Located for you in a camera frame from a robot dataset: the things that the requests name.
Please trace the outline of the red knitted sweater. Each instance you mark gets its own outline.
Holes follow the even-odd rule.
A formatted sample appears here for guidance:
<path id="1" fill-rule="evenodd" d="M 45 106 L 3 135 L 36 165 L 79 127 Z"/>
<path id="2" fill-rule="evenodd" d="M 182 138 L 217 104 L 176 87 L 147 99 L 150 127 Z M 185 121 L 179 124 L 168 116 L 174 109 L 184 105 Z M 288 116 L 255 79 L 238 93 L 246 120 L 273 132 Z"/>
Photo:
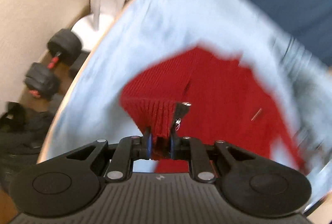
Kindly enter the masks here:
<path id="1" fill-rule="evenodd" d="M 188 170 L 187 162 L 163 153 L 176 122 L 181 137 L 209 145 L 224 140 L 265 158 L 281 142 L 290 166 L 304 166 L 275 101 L 238 57 L 223 59 L 201 47 L 170 57 L 129 81 L 120 105 L 140 131 L 151 131 L 159 173 Z"/>

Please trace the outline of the black bag on floor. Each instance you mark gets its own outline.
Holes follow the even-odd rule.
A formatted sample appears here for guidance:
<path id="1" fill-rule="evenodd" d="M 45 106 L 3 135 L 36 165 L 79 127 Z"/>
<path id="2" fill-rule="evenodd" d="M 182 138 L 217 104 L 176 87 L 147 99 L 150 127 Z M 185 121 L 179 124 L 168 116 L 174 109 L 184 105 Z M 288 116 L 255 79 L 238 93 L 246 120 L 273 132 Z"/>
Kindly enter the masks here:
<path id="1" fill-rule="evenodd" d="M 1 115 L 1 189 L 8 193 L 13 178 L 35 165 L 53 121 L 49 111 L 37 112 L 8 102 Z"/>

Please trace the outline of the white standing fan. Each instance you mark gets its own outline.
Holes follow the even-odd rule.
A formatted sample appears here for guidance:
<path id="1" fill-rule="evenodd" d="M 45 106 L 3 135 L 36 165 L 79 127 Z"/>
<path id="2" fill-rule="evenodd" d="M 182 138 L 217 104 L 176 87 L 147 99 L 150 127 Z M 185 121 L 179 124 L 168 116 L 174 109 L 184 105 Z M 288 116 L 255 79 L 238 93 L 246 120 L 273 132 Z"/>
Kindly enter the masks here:
<path id="1" fill-rule="evenodd" d="M 72 27 L 82 44 L 84 52 L 91 52 L 95 45 L 103 38 L 114 17 L 101 12 L 101 0 L 90 0 L 91 13 L 79 19 Z"/>

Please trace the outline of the light blue bed sheet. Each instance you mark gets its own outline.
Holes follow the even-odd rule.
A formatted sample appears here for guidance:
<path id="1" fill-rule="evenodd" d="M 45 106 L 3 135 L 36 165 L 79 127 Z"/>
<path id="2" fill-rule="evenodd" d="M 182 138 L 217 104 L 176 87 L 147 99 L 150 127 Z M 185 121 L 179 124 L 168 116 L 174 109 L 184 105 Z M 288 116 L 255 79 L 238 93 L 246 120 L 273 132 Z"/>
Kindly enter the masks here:
<path id="1" fill-rule="evenodd" d="M 198 41 L 241 66 L 280 108 L 305 153 L 311 202 L 331 191 L 331 76 L 293 36 L 248 0 L 132 0 L 95 45 L 71 84 L 43 144 L 45 161 L 98 139 L 140 132 L 120 107 L 120 91 L 149 66 Z"/>

